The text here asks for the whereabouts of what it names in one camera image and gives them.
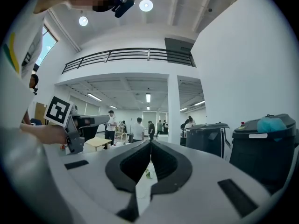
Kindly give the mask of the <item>window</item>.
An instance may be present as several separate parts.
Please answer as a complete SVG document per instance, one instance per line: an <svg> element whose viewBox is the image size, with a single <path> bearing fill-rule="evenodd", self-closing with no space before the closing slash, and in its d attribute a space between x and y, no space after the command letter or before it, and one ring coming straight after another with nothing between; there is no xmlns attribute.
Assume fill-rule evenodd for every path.
<svg viewBox="0 0 299 224"><path fill-rule="evenodd" d="M57 43L56 37L51 33L46 25L43 26L43 40L42 40L42 51L36 61L36 65L40 66L47 54Z"/></svg>

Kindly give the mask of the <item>black wheeled machine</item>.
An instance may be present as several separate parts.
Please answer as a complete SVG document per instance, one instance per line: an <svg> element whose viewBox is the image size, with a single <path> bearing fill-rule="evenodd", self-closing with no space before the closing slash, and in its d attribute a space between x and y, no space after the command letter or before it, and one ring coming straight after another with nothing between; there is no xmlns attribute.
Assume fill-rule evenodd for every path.
<svg viewBox="0 0 299 224"><path fill-rule="evenodd" d="M229 161L232 151L231 131L227 124L200 124L185 128L186 147L214 154Z"/></svg>
<svg viewBox="0 0 299 224"><path fill-rule="evenodd" d="M250 120L232 134L233 149L230 163L259 181L271 194L282 189L289 175L299 130L288 114L267 115L280 118L286 129L272 133L258 133L257 122Z"/></svg>

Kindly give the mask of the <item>wooden table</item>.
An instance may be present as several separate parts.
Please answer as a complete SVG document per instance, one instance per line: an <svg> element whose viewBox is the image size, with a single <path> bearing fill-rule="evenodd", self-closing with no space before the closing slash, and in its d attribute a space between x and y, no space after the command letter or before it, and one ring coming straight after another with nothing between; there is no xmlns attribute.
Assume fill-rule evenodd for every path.
<svg viewBox="0 0 299 224"><path fill-rule="evenodd" d="M85 144L94 148L95 152L102 150L102 149L109 149L111 146L111 140L102 139L99 137L94 137L93 139L88 140Z"/></svg>

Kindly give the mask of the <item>person's left forearm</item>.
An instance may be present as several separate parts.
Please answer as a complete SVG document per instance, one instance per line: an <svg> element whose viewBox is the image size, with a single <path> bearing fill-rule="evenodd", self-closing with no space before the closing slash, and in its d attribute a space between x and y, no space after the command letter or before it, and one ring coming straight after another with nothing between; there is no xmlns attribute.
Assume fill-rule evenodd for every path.
<svg viewBox="0 0 299 224"><path fill-rule="evenodd" d="M30 123L28 111L23 117L25 123L20 124L23 132L35 136L43 144L67 144L67 134L63 127L56 125L33 126Z"/></svg>

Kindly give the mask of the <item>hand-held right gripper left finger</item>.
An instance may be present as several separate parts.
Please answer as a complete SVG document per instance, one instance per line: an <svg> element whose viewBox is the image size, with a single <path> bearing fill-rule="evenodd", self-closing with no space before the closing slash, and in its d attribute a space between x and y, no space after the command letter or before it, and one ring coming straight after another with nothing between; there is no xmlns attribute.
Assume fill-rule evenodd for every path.
<svg viewBox="0 0 299 224"><path fill-rule="evenodd" d="M46 147L59 191L87 224L132 224L139 218L135 187L150 152L148 141L65 156Z"/></svg>

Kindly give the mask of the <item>black balcony railing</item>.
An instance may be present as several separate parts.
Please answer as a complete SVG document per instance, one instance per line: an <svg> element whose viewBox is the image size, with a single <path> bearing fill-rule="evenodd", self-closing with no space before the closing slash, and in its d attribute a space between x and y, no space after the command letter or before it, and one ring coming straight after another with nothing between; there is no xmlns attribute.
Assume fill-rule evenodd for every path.
<svg viewBox="0 0 299 224"><path fill-rule="evenodd" d="M74 59L65 64L62 74L92 64L130 60L160 61L191 67L196 66L191 52L159 48L122 48L96 52Z"/></svg>

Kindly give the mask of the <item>wooden door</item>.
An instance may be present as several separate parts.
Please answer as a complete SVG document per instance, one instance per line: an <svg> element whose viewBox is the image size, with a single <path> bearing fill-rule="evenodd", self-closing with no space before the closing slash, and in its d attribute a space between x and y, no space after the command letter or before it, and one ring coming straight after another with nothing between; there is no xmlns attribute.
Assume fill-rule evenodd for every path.
<svg viewBox="0 0 299 224"><path fill-rule="evenodd" d="M35 119L40 120L42 125L45 125L44 114L46 112L47 105L36 102L35 107Z"/></svg>

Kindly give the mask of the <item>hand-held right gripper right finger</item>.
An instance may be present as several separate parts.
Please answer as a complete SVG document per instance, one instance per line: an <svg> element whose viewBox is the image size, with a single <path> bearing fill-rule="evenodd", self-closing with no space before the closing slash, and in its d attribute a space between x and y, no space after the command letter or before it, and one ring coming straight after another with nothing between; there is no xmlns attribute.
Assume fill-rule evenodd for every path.
<svg viewBox="0 0 299 224"><path fill-rule="evenodd" d="M216 155L154 141L151 160L158 182L151 188L150 219L156 224L256 224L277 202Z"/></svg>

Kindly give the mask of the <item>person's white printed shirt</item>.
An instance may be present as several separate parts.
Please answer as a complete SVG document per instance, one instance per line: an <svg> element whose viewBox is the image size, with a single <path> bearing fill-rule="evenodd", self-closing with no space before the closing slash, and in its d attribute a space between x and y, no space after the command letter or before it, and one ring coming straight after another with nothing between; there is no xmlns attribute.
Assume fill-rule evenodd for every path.
<svg viewBox="0 0 299 224"><path fill-rule="evenodd" d="M42 51L44 17L21 15L0 45L0 128L18 128L32 101L29 82Z"/></svg>

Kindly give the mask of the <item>round white table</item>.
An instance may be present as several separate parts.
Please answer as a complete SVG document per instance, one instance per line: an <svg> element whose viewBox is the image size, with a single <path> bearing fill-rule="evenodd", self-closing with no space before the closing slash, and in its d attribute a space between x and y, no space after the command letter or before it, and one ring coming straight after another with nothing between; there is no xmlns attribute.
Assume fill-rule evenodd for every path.
<svg viewBox="0 0 299 224"><path fill-rule="evenodd" d="M154 165L152 161L149 162L146 169L152 170L155 172ZM136 190L136 200L138 206L139 216L143 214L143 212L148 208L151 202L151 187L157 183L157 175L156 172L154 174L153 179L147 179L145 171L141 176L139 182L137 183L135 190Z"/></svg>

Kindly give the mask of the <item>blue cloth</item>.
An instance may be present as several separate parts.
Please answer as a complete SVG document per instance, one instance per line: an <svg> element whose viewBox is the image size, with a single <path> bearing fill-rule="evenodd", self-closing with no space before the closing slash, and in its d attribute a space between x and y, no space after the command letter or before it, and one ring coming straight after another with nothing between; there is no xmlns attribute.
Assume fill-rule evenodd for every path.
<svg viewBox="0 0 299 224"><path fill-rule="evenodd" d="M272 133L285 130L287 127L280 118L263 117L257 122L258 133Z"/></svg>

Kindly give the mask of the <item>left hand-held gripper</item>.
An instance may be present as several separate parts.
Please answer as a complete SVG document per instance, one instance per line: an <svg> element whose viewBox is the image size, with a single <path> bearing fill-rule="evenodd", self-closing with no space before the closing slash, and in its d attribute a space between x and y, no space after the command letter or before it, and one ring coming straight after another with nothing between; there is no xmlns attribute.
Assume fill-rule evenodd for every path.
<svg viewBox="0 0 299 224"><path fill-rule="evenodd" d="M73 103L53 96L47 105L44 118L64 128L67 134L67 147L71 154L78 154L84 150L84 142L93 139L100 125L109 121L108 115L81 116L71 114ZM90 126L78 127L79 118L90 118Z"/></svg>

